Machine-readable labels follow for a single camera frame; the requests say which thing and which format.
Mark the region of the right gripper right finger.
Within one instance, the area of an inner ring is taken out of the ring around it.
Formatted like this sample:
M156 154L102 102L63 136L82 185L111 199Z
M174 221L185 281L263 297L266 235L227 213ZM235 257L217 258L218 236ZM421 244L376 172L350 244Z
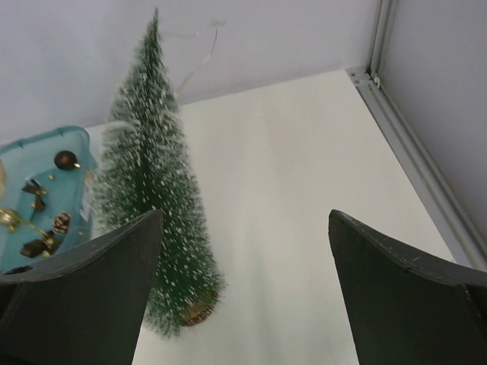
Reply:
M332 250L361 364L484 364L486 273L329 214Z

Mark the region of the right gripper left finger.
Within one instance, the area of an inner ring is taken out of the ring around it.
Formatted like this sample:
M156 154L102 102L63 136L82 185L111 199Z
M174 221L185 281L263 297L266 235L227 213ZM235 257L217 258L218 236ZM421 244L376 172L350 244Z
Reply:
M130 364L163 238L163 214L1 276L3 364Z

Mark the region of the small green christmas tree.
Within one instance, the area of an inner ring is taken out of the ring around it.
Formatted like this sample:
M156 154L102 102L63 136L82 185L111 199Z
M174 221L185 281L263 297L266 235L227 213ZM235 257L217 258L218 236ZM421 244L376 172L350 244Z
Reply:
M161 43L154 14L110 107L93 205L103 232L148 211L162 213L163 237L145 321L158 334L172 337L213 312L224 277L211 248Z

